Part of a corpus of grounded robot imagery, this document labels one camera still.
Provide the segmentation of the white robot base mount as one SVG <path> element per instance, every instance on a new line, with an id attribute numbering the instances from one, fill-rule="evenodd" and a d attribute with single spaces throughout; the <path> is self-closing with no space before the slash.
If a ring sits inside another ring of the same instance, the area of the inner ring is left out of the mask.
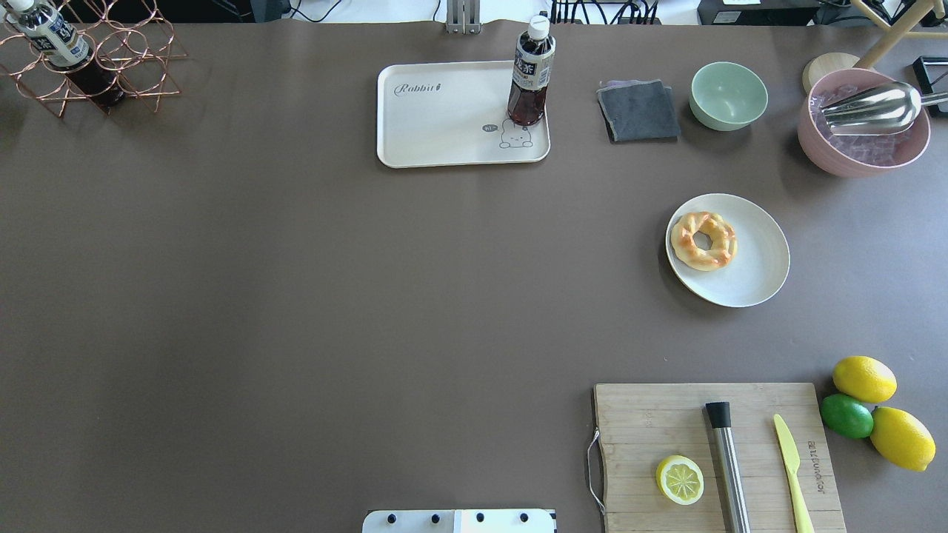
<path id="1" fill-rule="evenodd" d="M 556 532 L 554 510 L 506 509 L 376 510 L 362 532 Z"/>

